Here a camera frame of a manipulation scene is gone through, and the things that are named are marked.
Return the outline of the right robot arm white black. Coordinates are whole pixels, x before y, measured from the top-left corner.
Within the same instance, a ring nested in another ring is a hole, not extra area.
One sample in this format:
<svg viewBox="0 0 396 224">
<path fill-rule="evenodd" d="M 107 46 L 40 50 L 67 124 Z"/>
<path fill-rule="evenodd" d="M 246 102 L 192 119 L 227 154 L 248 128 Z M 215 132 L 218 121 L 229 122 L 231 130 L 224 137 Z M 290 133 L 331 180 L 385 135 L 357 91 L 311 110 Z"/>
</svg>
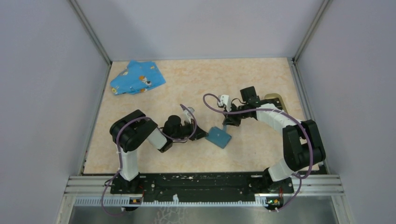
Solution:
<svg viewBox="0 0 396 224">
<path fill-rule="evenodd" d="M 220 95 L 218 107 L 225 112 L 224 125 L 239 126 L 242 119 L 254 118 L 277 131 L 283 139 L 283 157 L 264 170 L 263 187 L 276 192 L 282 180 L 297 171 L 322 162 L 326 158 L 318 126 L 313 120 L 301 121 L 290 116 L 280 97 L 260 99 L 253 86 L 240 91 L 241 105 L 236 106 L 228 95 Z"/>
</svg>

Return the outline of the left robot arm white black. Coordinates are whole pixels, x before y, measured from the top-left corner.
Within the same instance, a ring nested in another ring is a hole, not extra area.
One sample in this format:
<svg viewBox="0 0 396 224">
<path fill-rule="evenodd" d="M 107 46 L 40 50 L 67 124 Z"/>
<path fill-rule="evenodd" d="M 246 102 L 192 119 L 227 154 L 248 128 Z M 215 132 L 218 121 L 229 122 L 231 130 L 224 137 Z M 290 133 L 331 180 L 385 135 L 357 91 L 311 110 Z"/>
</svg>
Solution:
<svg viewBox="0 0 396 224">
<path fill-rule="evenodd" d="M 170 115 L 163 127 L 146 116 L 141 110 L 136 110 L 116 121 L 109 132 L 117 147 L 120 162 L 118 173 L 123 178 L 121 186 L 128 193 L 136 192 L 140 187 L 137 149 L 144 141 L 159 152 L 168 151 L 173 144 L 186 143 L 202 139 L 208 135 L 197 125 L 193 116 L 194 109 L 184 109 L 186 120 L 177 115 Z"/>
</svg>

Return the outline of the blue card holder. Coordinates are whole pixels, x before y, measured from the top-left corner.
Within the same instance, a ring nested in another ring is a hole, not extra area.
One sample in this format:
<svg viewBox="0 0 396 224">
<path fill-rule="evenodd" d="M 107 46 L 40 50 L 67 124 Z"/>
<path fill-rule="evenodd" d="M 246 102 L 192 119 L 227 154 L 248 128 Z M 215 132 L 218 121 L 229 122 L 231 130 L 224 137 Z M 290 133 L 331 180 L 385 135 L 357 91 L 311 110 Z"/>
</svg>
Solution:
<svg viewBox="0 0 396 224">
<path fill-rule="evenodd" d="M 205 139 L 220 147 L 221 149 L 224 149 L 232 139 L 232 136 L 228 134 L 227 131 L 224 132 L 222 128 L 219 128 L 217 126 L 212 127 L 209 130 L 208 136 L 206 136 Z"/>
</svg>

